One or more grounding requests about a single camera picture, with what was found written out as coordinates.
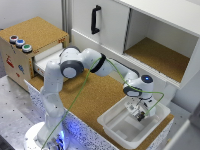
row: cable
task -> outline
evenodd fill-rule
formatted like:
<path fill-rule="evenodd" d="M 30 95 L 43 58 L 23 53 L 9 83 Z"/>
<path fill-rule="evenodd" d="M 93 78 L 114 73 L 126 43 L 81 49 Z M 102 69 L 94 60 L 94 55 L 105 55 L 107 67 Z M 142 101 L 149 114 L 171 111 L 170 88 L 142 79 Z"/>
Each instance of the cable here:
<path fill-rule="evenodd" d="M 53 134 L 53 132 L 54 132 L 54 131 L 56 130 L 56 128 L 62 123 L 62 121 L 65 119 L 65 117 L 67 116 L 67 114 L 68 114 L 69 111 L 71 110 L 72 106 L 74 105 L 74 103 L 75 103 L 76 100 L 78 99 L 79 95 L 81 94 L 81 92 L 82 92 L 82 90 L 83 90 L 83 88 L 84 88 L 84 86 L 85 86 L 85 84 L 86 84 L 86 82 L 87 82 L 87 79 L 88 79 L 88 77 L 89 77 L 89 74 L 90 74 L 91 69 L 92 69 L 93 66 L 96 64 L 96 62 L 99 61 L 100 59 L 101 59 L 101 58 L 98 58 L 98 59 L 92 64 L 92 66 L 90 67 L 90 69 L 89 69 L 89 71 L 88 71 L 88 73 L 87 73 L 87 75 L 86 75 L 85 81 L 84 81 L 84 83 L 83 83 L 82 86 L 81 86 L 81 89 L 79 90 L 78 94 L 76 95 L 75 99 L 73 100 L 73 102 L 72 102 L 71 105 L 69 106 L 69 109 L 67 110 L 67 112 L 65 113 L 65 115 L 63 116 L 63 118 L 61 119 L 61 121 L 56 125 L 56 127 L 53 129 L 53 131 L 50 133 L 50 135 L 49 135 L 48 138 L 46 139 L 46 141 L 45 141 L 45 143 L 43 144 L 41 150 L 45 147 L 45 145 L 47 144 L 47 141 L 49 140 L 49 138 L 51 137 L 51 135 Z M 151 111 L 151 109 L 152 109 L 153 107 L 155 107 L 155 106 L 161 101 L 161 99 L 164 97 L 164 93 L 162 93 L 162 92 L 147 92 L 147 91 L 142 91 L 142 90 L 138 90 L 138 89 L 136 89 L 136 88 L 130 86 L 130 85 L 124 80 L 122 74 L 119 72 L 119 70 L 117 69 L 117 67 L 116 67 L 110 60 L 108 60 L 108 59 L 106 59 L 106 60 L 117 70 L 117 73 L 119 74 L 119 76 L 121 77 L 121 79 L 122 79 L 130 88 L 132 88 L 133 90 L 138 91 L 138 92 L 142 92 L 142 93 L 152 93 L 152 94 L 153 94 L 153 93 L 157 93 L 157 94 L 162 94 L 162 97 L 161 97 L 161 98 L 160 98 L 160 99 L 145 113 L 145 115 L 147 116 L 148 113 Z"/>

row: door handle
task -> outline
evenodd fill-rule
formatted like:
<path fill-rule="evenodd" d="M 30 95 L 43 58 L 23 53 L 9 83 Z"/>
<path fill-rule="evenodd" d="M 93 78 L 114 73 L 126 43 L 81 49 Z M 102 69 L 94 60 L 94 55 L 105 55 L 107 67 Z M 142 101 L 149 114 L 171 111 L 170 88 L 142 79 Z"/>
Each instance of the door handle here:
<path fill-rule="evenodd" d="M 92 21 L 91 21 L 91 31 L 92 34 L 98 33 L 100 30 L 96 28 L 96 12 L 101 10 L 101 7 L 96 5 L 96 8 L 92 10 Z"/>

